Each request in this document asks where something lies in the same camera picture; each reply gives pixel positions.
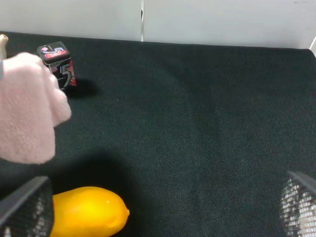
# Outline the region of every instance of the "white wall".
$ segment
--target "white wall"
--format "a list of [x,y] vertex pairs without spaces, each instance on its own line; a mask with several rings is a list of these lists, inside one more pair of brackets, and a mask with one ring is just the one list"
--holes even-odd
[[141,0],[2,0],[0,31],[140,40]]
[[316,0],[145,0],[144,41],[309,48]]

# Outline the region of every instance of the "printed number 5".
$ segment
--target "printed number 5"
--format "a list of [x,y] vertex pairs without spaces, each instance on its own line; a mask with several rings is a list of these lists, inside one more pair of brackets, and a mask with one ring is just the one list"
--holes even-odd
[[64,86],[67,86],[69,84],[69,82],[71,80],[71,77],[72,77],[71,72],[67,71],[67,68],[69,66],[70,66],[69,64],[63,65],[62,69],[61,69],[62,70],[62,74],[67,77],[67,80],[66,80],[66,83],[65,83]]

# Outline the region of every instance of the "yellow papaya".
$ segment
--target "yellow papaya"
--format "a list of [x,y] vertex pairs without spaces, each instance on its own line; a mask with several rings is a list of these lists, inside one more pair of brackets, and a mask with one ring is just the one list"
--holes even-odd
[[115,193],[82,187],[53,196],[55,221],[50,237],[109,237],[126,224],[129,210]]

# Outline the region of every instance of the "dark green cloth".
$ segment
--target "dark green cloth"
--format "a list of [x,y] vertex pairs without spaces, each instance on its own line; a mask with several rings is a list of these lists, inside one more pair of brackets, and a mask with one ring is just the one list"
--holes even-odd
[[310,51],[7,35],[9,55],[62,41],[78,87],[56,157],[2,160],[2,193],[37,175],[109,189],[131,212],[118,237],[284,236],[286,172],[316,178]]

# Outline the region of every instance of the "yellow fruit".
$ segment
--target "yellow fruit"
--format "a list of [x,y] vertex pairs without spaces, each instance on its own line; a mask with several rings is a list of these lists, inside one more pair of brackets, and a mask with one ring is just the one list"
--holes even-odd
[[83,187],[53,196],[55,222],[50,237],[109,237],[126,224],[129,210],[115,193]]

